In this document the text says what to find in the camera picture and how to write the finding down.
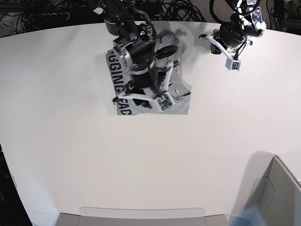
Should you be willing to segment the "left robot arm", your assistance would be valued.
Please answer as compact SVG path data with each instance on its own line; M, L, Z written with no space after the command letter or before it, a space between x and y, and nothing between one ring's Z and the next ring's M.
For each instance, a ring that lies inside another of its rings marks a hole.
M233 10L230 21L222 21L214 12L214 0L210 1L209 10L213 19L220 24L212 34L201 34L200 39L209 40L211 53L226 56L226 67L239 70L240 54L248 45L252 45L251 37L261 37L267 25L263 19L259 0L227 0Z

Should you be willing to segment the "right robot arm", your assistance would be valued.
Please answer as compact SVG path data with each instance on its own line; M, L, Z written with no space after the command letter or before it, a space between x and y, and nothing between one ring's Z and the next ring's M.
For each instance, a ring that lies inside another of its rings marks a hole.
M133 0L98 0L97 9L115 36L106 61L119 115L187 114L190 91L182 83L181 50L176 34L157 32L149 15Z

